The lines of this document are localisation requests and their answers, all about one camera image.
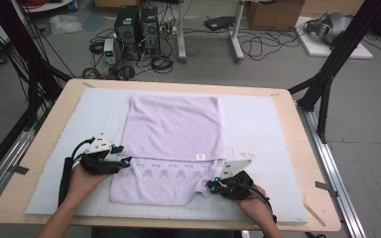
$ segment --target hand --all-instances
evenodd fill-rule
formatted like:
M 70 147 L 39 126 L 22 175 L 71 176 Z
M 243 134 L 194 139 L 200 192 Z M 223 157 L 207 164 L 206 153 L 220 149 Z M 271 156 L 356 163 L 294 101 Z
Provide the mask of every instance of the hand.
M 264 188 L 256 184 L 255 186 L 264 196 L 267 197 L 267 193 Z M 272 214 L 265 203 L 255 194 L 251 193 L 248 199 L 236 200 L 235 202 L 239 205 L 243 213 L 259 226 L 266 237 L 284 237 L 277 225 L 274 223 Z
M 93 176 L 86 172 L 81 164 L 76 165 L 72 169 L 65 200 L 69 200 L 75 205 L 80 205 L 108 177 L 109 175 Z

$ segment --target table leg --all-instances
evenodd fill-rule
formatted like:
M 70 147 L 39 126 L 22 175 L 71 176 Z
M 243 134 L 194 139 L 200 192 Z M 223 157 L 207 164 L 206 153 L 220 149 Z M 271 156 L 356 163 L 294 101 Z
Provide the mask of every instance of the table leg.
M 236 20 L 234 22 L 234 30 L 230 32 L 231 44 L 236 52 L 236 62 L 244 59 L 243 52 L 240 48 L 239 41 L 237 40 L 237 34 L 239 33 L 240 20 L 242 19 L 244 8 L 244 1 L 239 1 L 237 5 Z
M 187 62 L 187 50 L 185 48 L 185 36 L 184 36 L 184 18 L 182 16 L 182 6 L 184 0 L 179 1 L 179 24 L 178 24 L 178 51 L 179 51 L 179 60 L 182 63 Z

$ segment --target concrete floor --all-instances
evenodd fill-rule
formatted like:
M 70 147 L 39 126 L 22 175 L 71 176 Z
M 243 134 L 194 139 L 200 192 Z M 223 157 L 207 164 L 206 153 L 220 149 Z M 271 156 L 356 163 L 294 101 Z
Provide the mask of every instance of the concrete floor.
M 46 22 L 51 15 L 73 14 L 80 22 L 87 10 L 75 13 L 58 9 L 39 14 Z M 186 20 L 187 26 L 203 26 L 201 20 Z M 88 66 L 91 53 L 89 40 L 97 32 L 112 28 L 106 20 L 96 32 L 80 32 L 48 36 L 48 40 L 75 75 Z M 156 74 L 160 82 L 235 85 L 250 87 L 290 88 L 315 75 L 325 58 L 308 57 L 302 46 L 281 48 L 261 61 L 248 57 L 235 63 L 225 35 L 186 35 L 189 58 L 186 64 L 177 61 L 168 74 Z M 381 42 L 373 42 L 381 48 Z M 351 201 L 368 237 L 381 237 L 381 51 L 363 42 L 373 60 L 350 59 L 332 85 L 326 126 L 326 137 Z M 53 65 L 64 66 L 48 48 Z M 99 69 L 108 68 L 101 64 Z M 135 80 L 154 81 L 150 73 L 141 73 Z M 302 93 L 294 95 L 299 99 Z M 0 64 L 0 142 L 27 108 L 24 94 L 13 67 Z M 0 225 L 0 237 L 31 237 L 41 226 Z M 89 237 L 89 227 L 71 227 L 66 237 Z M 287 237 L 306 237 L 301 232 L 286 232 Z M 327 237 L 349 237 L 344 228 Z M 252 232 L 252 237 L 260 237 Z

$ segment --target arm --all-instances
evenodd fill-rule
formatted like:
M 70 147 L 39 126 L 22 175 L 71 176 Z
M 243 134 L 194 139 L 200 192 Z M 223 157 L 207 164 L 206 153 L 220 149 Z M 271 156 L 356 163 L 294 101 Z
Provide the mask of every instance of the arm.
M 37 237 L 64 237 L 70 221 L 81 202 L 108 177 L 92 176 L 84 170 L 82 165 L 75 166 L 72 170 L 66 198 Z
M 261 186 L 256 186 L 258 190 L 266 196 L 265 190 Z M 259 229 L 261 229 L 265 237 L 284 237 L 277 225 L 274 223 L 267 206 L 255 195 L 251 194 L 249 199 L 236 200 L 236 203 L 239 205 L 240 209 L 242 209 L 243 213 L 259 226 Z

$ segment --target plastic bag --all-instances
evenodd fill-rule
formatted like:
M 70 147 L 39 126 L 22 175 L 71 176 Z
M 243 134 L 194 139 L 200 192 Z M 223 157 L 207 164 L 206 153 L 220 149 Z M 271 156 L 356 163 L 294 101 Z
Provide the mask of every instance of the plastic bag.
M 57 15 L 51 18 L 51 28 L 53 35 L 77 33 L 82 31 L 82 24 L 74 16 Z

